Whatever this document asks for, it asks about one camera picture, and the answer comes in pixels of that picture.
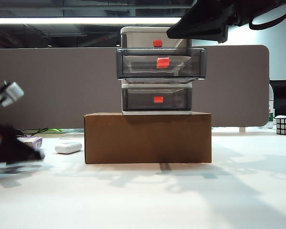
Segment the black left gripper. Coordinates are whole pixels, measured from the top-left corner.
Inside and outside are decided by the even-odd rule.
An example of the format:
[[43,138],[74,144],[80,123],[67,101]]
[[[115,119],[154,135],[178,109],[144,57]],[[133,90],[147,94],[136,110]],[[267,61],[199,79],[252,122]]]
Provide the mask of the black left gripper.
[[0,125],[0,163],[43,160],[45,154],[18,141],[15,129],[10,125]]

